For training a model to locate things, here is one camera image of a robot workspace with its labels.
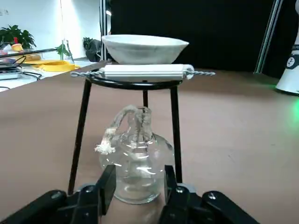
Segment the tripod leg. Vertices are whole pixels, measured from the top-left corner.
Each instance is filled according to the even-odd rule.
[[[172,114],[172,130],[174,143],[174,161],[176,168],[176,178],[178,183],[183,182],[182,177],[182,160],[181,160],[181,140],[179,133],[179,116],[178,116],[178,88],[170,89],[171,94],[171,114]]]
[[[142,93],[143,93],[143,106],[149,107],[148,91],[147,90],[143,90]]]
[[[80,156],[80,150],[81,150],[81,143],[82,143],[82,137],[83,137],[83,132],[84,132],[84,125],[85,125],[85,119],[86,119],[86,113],[87,113],[87,108],[88,108],[88,101],[89,101],[91,87],[92,87],[92,83],[89,82],[88,80],[85,80],[79,121],[78,121],[78,127],[77,127],[77,135],[76,135],[76,140],[75,140],[75,148],[74,148],[73,160],[72,160],[72,164],[71,164],[71,174],[70,174],[68,195],[72,195],[74,192],[76,174],[77,174],[78,162],[79,162],[79,156]]]

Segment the black backdrop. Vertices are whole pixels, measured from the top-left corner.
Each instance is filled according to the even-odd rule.
[[[285,0],[264,73],[278,77],[297,34],[296,0]],[[254,71],[273,0],[110,0],[111,33],[158,35],[190,45],[176,60]]]

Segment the white robot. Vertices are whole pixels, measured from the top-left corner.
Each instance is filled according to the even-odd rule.
[[[296,11],[299,14],[299,0],[296,1]],[[299,31],[292,53],[286,63],[285,71],[276,86],[277,89],[299,94]]]

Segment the green plant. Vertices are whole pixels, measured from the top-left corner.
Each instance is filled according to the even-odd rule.
[[[69,53],[69,51],[66,49],[66,46],[65,46],[65,44],[64,43],[62,43],[58,48],[57,48],[57,52],[58,52],[58,54],[60,55],[60,57],[61,57],[61,55],[62,54],[65,54],[66,56],[70,56],[70,53]]]
[[[33,35],[31,35],[27,30],[20,30],[18,25],[8,26],[8,28],[2,27],[0,29],[0,42],[8,42],[14,44],[14,37],[18,39],[24,49],[32,49],[33,46],[36,47],[34,43]]]
[[[90,42],[92,41],[92,38],[89,37],[83,37],[83,48],[85,50],[89,50],[88,45],[90,44]]]

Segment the white wall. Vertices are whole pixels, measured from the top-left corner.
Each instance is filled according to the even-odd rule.
[[[0,0],[3,12],[0,27],[19,25],[20,29],[28,30],[35,38],[37,49],[58,47],[65,35],[74,58],[85,57],[83,37],[100,39],[99,0],[61,1],[64,24],[60,0]],[[59,58],[56,52],[43,57]]]

